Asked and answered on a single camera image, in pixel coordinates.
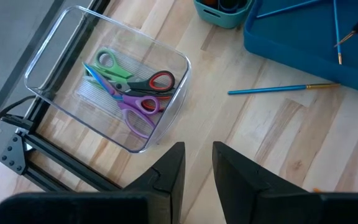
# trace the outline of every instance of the wooden table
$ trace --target wooden table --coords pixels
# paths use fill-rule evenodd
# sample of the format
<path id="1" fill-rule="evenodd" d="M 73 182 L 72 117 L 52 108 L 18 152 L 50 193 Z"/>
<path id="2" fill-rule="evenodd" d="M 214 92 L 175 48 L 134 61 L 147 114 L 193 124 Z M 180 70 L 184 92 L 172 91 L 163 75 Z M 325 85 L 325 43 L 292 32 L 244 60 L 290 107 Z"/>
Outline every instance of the wooden table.
<path id="1" fill-rule="evenodd" d="M 242 29 L 202 21 L 192 0 L 117 0 L 104 14 L 188 56 L 193 77 L 180 114 L 159 144 L 142 154 L 129 154 L 52 107 L 38 133 L 121 186 L 184 141 L 182 223 L 225 222 L 211 172 L 213 141 L 306 190 L 358 192 L 358 91 L 228 96 L 228 90 L 326 81 L 248 53 Z M 95 191 L 50 159 L 32 160 L 77 191 Z M 0 163 L 0 201 L 39 190 Z"/>

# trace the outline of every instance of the clear plastic bin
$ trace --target clear plastic bin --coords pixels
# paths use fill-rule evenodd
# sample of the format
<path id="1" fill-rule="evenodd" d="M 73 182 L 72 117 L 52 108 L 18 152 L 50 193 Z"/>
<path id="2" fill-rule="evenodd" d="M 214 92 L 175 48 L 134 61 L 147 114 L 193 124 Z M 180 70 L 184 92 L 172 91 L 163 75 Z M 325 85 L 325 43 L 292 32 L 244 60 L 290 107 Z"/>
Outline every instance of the clear plastic bin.
<path id="1" fill-rule="evenodd" d="M 131 131 L 122 111 L 105 90 L 85 78 L 83 63 L 94 64 L 100 49 L 114 52 L 117 63 L 139 78 L 161 70 L 175 77 L 171 99 L 163 112 L 149 118 L 148 138 Z M 190 62 L 175 49 L 137 30 L 80 6 L 66 9 L 25 71 L 26 87 L 51 105 L 130 152 L 142 152 L 158 141 L 177 116 L 188 88 Z M 141 119 L 134 125 L 143 128 Z"/>

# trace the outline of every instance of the gray floor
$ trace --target gray floor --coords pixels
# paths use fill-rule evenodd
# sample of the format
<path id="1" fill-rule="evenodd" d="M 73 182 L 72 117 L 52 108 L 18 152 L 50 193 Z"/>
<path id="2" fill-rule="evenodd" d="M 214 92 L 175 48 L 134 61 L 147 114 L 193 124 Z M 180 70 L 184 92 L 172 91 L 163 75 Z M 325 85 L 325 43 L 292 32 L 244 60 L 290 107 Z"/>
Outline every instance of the gray floor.
<path id="1" fill-rule="evenodd" d="M 0 0 L 0 91 L 17 61 L 29 44 L 34 32 L 54 0 Z M 87 6 L 90 0 L 66 0 L 60 10 L 71 5 Z M 24 86 L 23 78 L 14 85 L 5 105 L 25 96 L 33 95 Z M 21 114 L 27 111 L 29 103 L 14 108 L 11 112 Z M 16 128 L 0 122 L 0 154 Z"/>

